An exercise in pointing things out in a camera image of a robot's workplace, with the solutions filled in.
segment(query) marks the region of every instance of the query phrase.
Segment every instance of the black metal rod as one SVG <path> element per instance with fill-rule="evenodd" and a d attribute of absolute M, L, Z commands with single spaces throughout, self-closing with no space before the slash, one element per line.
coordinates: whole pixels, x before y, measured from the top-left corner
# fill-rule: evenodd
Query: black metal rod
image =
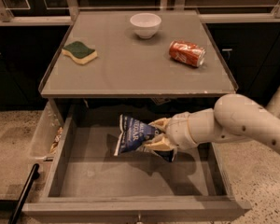
<path fill-rule="evenodd" d="M 27 199 L 27 196 L 29 194 L 29 191 L 31 189 L 31 186 L 33 185 L 34 181 L 39 178 L 38 168 L 39 168 L 38 163 L 36 163 L 32 167 L 31 172 L 30 172 L 30 174 L 27 178 L 27 181 L 25 183 L 25 186 L 21 191 L 21 195 L 20 195 L 20 198 L 18 199 L 17 206 L 14 209 L 12 215 L 10 216 L 8 224 L 16 224 L 17 223 L 18 218 L 21 214 L 22 207 L 24 206 L 25 201 Z"/>

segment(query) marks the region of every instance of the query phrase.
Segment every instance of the gray tabletop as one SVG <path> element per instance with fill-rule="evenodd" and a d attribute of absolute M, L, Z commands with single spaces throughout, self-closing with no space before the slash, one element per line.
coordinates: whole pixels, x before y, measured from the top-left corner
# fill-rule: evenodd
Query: gray tabletop
<path fill-rule="evenodd" d="M 154 11 L 161 28 L 149 40 L 133 33 L 130 17 L 137 12 L 80 12 L 65 43 L 82 41 L 98 57 L 85 65 L 60 56 L 41 91 L 46 98 L 190 97 L 235 93 L 229 70 L 193 11 Z M 169 56 L 173 40 L 205 48 L 199 68 Z"/>

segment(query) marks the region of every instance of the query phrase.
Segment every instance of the yellow sponge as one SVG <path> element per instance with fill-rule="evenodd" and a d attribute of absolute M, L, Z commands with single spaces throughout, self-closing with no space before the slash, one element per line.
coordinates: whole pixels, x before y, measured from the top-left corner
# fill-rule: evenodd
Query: yellow sponge
<path fill-rule="evenodd" d="M 97 57 L 95 49 L 90 49 L 80 41 L 66 45 L 62 49 L 65 56 L 69 56 L 75 63 L 85 64 Z"/>

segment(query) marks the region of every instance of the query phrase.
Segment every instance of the black cabinet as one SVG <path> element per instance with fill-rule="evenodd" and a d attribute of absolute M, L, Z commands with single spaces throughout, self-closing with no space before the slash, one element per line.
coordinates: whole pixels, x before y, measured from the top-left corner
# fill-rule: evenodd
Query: black cabinet
<path fill-rule="evenodd" d="M 239 90 L 262 105 L 280 85 L 280 22 L 207 24 Z"/>
<path fill-rule="evenodd" d="M 43 108 L 38 85 L 67 29 L 0 27 L 0 110 Z"/>

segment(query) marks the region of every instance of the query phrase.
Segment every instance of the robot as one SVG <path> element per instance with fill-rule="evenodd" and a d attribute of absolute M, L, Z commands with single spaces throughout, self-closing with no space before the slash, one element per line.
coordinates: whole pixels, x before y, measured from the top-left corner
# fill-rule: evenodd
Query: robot
<path fill-rule="evenodd" d="M 241 94 L 220 97 L 214 108 L 184 112 L 150 124 L 164 132 L 164 143 L 177 149 L 253 139 L 280 154 L 280 119 Z"/>

